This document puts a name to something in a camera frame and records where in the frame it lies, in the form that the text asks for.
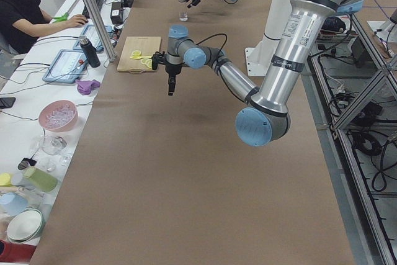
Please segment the bamboo cutting board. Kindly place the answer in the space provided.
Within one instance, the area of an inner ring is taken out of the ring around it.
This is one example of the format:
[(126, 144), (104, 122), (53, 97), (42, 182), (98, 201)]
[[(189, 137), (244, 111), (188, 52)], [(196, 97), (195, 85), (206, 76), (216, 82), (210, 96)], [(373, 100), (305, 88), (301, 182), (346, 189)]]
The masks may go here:
[(152, 56), (160, 50), (161, 37), (127, 37), (117, 65), (121, 73), (154, 72)]

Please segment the yellow cup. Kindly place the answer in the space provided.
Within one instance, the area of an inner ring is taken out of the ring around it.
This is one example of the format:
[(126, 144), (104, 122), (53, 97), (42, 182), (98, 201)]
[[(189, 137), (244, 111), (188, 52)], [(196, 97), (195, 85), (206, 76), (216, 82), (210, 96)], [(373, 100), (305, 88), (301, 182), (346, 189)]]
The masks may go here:
[(1, 187), (11, 187), (12, 182), (11, 182), (12, 175), (9, 173), (1, 173), (0, 174), (0, 186)]

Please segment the blue teach pendant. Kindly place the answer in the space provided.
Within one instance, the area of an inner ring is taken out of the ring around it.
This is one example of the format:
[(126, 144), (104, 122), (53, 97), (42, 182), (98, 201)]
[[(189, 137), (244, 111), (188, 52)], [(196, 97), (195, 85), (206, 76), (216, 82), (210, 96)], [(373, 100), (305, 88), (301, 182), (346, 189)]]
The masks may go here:
[(42, 80), (46, 83), (73, 84), (86, 69), (82, 51), (60, 50)]
[[(112, 26), (106, 25), (105, 30), (108, 34), (111, 33)], [(103, 51), (103, 46), (102, 46), (101, 40), (96, 32), (96, 28), (94, 27), (94, 25), (92, 25), (92, 24), (86, 25), (83, 28), (81, 35), (85, 35), (90, 40), (90, 42), (92, 43), (92, 46), (94, 46), (96, 48), (98, 53)], [(73, 50), (82, 51), (79, 41), (76, 41), (74, 43)]]

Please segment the pink bowl with ice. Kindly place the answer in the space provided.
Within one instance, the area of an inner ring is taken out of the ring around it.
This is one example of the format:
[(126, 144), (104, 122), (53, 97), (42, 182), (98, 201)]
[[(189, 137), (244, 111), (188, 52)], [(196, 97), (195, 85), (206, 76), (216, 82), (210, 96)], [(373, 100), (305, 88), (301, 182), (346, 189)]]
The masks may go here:
[(51, 132), (70, 131), (77, 120), (77, 107), (69, 100), (59, 100), (50, 103), (43, 108), (38, 117), (40, 126)]

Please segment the light blue cup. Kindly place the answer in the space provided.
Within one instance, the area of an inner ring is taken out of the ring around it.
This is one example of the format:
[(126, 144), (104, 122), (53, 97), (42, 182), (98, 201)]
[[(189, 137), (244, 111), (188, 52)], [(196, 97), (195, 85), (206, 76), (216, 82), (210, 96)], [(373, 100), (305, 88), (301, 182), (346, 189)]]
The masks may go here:
[(28, 200), (14, 192), (1, 196), (1, 207), (10, 215), (16, 216), (28, 207)]

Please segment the blue teach pendant near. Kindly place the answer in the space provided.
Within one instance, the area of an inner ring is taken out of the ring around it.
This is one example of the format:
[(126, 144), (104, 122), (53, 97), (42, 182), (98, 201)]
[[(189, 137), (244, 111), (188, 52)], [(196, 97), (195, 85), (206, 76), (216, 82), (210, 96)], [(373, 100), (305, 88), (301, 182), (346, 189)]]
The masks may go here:
[(82, 51), (60, 50), (42, 80), (46, 83), (73, 84), (86, 69)]

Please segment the yellow plastic knife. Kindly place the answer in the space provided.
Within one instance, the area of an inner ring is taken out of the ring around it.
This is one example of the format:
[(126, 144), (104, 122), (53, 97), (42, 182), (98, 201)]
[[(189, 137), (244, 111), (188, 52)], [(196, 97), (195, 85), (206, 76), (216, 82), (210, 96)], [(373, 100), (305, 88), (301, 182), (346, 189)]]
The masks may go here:
[(152, 59), (152, 56), (130, 56), (131, 59), (141, 60), (141, 59)]

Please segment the black water bottle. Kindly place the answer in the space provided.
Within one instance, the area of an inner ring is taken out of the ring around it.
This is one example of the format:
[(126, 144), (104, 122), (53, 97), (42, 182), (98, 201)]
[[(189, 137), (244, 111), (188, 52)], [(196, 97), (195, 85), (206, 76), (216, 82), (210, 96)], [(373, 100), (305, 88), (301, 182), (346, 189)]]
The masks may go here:
[(96, 48), (92, 45), (91, 41), (85, 36), (79, 36), (79, 45), (81, 50), (86, 56), (87, 62), (91, 67), (97, 68), (100, 66), (100, 60), (97, 56)]

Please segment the seated person black shirt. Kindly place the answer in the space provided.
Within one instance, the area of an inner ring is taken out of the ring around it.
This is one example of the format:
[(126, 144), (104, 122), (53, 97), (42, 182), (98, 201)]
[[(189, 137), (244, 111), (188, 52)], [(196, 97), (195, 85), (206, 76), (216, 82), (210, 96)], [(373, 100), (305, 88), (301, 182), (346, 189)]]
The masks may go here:
[(40, 3), (41, 0), (1, 0), (1, 35), (18, 54), (28, 53), (40, 37), (87, 23), (82, 14), (51, 22), (52, 16), (40, 8)]

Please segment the green tumbler cup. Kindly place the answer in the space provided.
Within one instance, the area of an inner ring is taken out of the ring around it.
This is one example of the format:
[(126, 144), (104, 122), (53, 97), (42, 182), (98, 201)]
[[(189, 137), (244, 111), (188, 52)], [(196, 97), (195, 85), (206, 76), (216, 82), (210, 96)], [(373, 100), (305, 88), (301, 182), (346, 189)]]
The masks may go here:
[(23, 177), (43, 192), (51, 192), (58, 185), (57, 178), (35, 167), (26, 168)]

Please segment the purple cloth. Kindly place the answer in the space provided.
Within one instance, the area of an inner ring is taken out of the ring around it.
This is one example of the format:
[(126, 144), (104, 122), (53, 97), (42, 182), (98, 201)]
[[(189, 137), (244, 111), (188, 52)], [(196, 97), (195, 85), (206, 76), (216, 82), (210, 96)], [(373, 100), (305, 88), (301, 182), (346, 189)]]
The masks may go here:
[(100, 82), (93, 80), (76, 80), (77, 90), (82, 95), (90, 95), (96, 88), (100, 87)]

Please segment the black smartphone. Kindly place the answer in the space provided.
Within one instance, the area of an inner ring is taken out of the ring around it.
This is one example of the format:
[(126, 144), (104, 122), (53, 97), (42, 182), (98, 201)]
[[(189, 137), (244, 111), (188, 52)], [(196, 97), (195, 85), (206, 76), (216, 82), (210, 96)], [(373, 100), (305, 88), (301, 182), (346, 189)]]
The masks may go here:
[(15, 104), (15, 97), (1, 97), (0, 98), (0, 109), (9, 109)]

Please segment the clear wine glass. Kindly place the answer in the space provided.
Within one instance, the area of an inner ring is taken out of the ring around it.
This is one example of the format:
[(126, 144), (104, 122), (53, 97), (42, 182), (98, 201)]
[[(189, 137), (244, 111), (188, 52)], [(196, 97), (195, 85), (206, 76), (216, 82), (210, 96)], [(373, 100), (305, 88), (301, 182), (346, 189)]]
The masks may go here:
[(62, 137), (45, 136), (38, 142), (39, 148), (48, 155), (57, 155), (66, 148), (67, 142)]

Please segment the blue teach pendant far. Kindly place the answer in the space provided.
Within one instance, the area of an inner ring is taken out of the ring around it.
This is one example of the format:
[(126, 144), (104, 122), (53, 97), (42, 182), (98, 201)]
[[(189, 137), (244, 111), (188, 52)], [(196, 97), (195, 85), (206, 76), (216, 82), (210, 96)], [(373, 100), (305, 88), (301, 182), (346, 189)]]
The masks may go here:
[[(105, 30), (108, 34), (111, 33), (112, 26), (106, 25)], [(83, 28), (81, 35), (85, 35), (90, 40), (90, 42), (92, 43), (92, 46), (94, 46), (96, 48), (98, 53), (103, 51), (103, 46), (102, 46), (101, 40), (96, 32), (96, 28), (94, 27), (94, 25), (92, 25), (92, 24), (86, 25)], [(74, 43), (73, 50), (82, 51), (79, 41), (76, 41)]]

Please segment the aluminium frame post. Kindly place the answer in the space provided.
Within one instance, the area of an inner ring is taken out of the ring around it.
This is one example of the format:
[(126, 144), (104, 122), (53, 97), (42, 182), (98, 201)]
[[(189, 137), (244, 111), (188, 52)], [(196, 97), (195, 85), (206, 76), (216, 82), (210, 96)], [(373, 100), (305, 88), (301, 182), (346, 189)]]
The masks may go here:
[(102, 46), (104, 48), (105, 54), (110, 62), (115, 61), (116, 53), (113, 48), (113, 45), (110, 41), (109, 35), (105, 30), (105, 24), (102, 20), (102, 16), (100, 14), (99, 8), (96, 4), (95, 0), (83, 0), (85, 6), (88, 9), (91, 20), (94, 23), (94, 27), (96, 28), (97, 34), (101, 40)]

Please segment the white green bowl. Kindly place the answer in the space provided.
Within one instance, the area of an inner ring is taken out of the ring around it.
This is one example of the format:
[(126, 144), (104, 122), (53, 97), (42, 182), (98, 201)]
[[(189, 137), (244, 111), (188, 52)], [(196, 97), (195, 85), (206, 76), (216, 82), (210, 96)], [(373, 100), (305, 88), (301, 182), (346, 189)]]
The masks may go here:
[(13, 242), (25, 242), (37, 237), (45, 224), (38, 209), (27, 209), (16, 215), (7, 226), (7, 237)]

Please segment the clear glass sauce bottle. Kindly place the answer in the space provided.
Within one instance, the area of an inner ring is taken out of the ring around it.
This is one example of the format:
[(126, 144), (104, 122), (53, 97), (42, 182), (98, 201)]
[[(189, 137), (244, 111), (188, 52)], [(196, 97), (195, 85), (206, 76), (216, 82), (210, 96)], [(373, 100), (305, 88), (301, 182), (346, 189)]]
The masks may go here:
[(179, 20), (181, 22), (186, 22), (188, 21), (186, 0), (178, 0), (178, 3), (179, 3)]

